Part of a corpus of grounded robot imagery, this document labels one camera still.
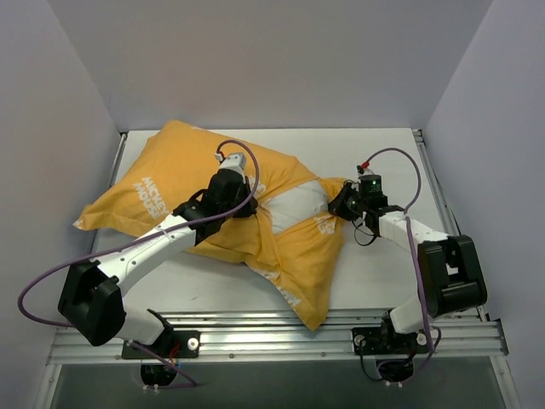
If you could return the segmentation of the white pillow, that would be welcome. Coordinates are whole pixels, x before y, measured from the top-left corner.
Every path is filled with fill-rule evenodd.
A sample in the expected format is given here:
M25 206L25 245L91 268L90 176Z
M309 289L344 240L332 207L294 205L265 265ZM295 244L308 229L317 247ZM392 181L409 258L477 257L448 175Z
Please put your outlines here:
M264 204L268 211L274 234L294 227L300 222L328 210L328 197L318 180L302 183Z

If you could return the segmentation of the yellow and blue Mickey pillowcase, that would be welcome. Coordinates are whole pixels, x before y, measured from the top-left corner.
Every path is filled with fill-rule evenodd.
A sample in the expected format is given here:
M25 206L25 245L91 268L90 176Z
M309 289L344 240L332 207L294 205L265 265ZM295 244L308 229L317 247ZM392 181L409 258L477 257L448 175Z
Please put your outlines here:
M246 153L245 168L255 190L257 212L232 219L194 253L243 263L269 280L310 330L326 319L336 261L343 244L343 220L328 210L274 234L264 204L308 181L318 180L328 203L341 191L341 178L322 178L299 159L180 121L168 122L150 137L124 177L83 208L75 227L111 228L138 237L158 225L177 205L207 187L218 168L216 150Z

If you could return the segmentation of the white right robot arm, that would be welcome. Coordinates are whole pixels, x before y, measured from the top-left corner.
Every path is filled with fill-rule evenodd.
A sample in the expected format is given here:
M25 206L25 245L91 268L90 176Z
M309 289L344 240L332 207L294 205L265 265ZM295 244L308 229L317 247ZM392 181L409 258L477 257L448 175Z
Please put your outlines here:
M473 240L453 236L413 221L402 207L388 203L379 175L347 181L328 204L329 213L346 221L358 219L372 239L387 239L408 251L416 270L416 295L390 310L382 320L379 344L400 350L409 335L430 328L433 319L486 303L488 291Z

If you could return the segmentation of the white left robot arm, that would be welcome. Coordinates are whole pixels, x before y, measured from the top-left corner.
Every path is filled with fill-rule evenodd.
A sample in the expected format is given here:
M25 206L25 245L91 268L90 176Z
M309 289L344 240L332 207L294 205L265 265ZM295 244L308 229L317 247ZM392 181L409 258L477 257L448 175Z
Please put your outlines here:
M124 296L171 256L218 233L232 217L254 215L256 206L242 167L220 167L207 188L129 246L73 263L61 292L59 312L93 346L120 338L140 343L152 357L166 355L175 343L172 325L151 309L126 307Z

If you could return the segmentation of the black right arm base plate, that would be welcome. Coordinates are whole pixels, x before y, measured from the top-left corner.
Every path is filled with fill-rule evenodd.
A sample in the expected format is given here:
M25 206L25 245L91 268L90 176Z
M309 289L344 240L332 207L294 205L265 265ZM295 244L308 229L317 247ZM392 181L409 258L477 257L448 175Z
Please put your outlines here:
M417 355L428 353L426 336L418 341L420 333L398 334L373 326L354 327L351 334L353 352L371 382L401 387L416 374Z

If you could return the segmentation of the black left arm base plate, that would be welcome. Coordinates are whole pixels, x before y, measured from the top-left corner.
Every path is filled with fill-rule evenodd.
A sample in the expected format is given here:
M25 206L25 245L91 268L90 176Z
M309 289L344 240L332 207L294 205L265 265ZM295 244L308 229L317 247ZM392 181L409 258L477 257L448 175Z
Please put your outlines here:
M121 357L124 360L156 359L157 364L140 364L137 380L147 389L192 389L198 383L182 369L182 361L199 357L201 332L172 331L160 336L152 345L138 345L124 341Z

